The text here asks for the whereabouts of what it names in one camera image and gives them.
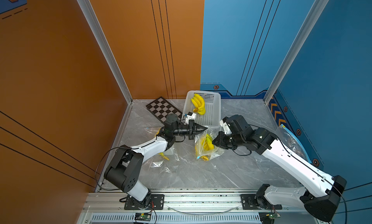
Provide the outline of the yellow green banana bunch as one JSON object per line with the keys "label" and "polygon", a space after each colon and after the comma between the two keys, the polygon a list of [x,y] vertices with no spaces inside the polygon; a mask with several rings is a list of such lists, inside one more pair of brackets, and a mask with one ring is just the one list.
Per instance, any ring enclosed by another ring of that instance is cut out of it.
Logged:
{"label": "yellow green banana bunch", "polygon": [[199,138],[195,143],[196,159],[209,161],[212,153],[215,151],[215,146],[212,144],[212,137],[209,134]]}

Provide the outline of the clear zip bag blue seal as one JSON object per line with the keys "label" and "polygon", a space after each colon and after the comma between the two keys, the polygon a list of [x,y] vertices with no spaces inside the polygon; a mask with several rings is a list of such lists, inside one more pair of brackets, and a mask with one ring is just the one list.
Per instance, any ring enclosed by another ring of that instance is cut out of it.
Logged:
{"label": "clear zip bag blue seal", "polygon": [[311,159],[300,140],[283,124],[280,124],[275,132],[279,139],[294,153],[311,163]]}

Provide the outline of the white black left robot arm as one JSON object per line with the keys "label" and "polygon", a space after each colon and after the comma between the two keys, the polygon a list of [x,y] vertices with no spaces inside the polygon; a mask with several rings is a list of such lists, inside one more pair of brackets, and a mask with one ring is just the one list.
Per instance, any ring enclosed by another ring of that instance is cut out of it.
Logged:
{"label": "white black left robot arm", "polygon": [[136,146],[120,146],[104,172],[104,179],[131,196],[140,207],[150,208],[151,191],[139,181],[142,164],[170,149],[176,136],[193,140],[205,130],[207,127],[193,120],[184,124],[176,114],[169,114],[154,139]]}

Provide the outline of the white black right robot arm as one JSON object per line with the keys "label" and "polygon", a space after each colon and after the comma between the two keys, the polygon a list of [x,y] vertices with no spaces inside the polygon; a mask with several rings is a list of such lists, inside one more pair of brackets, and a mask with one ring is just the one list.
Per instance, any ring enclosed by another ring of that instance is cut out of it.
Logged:
{"label": "white black right robot arm", "polygon": [[254,198],[256,207],[268,209],[285,205],[303,208],[320,221],[332,221],[340,201],[344,199],[345,178],[321,171],[294,153],[274,133],[265,128],[254,130],[241,115],[225,117],[220,125],[223,130],[212,141],[213,145],[231,150],[245,147],[276,163],[301,183],[298,188],[263,184]]}

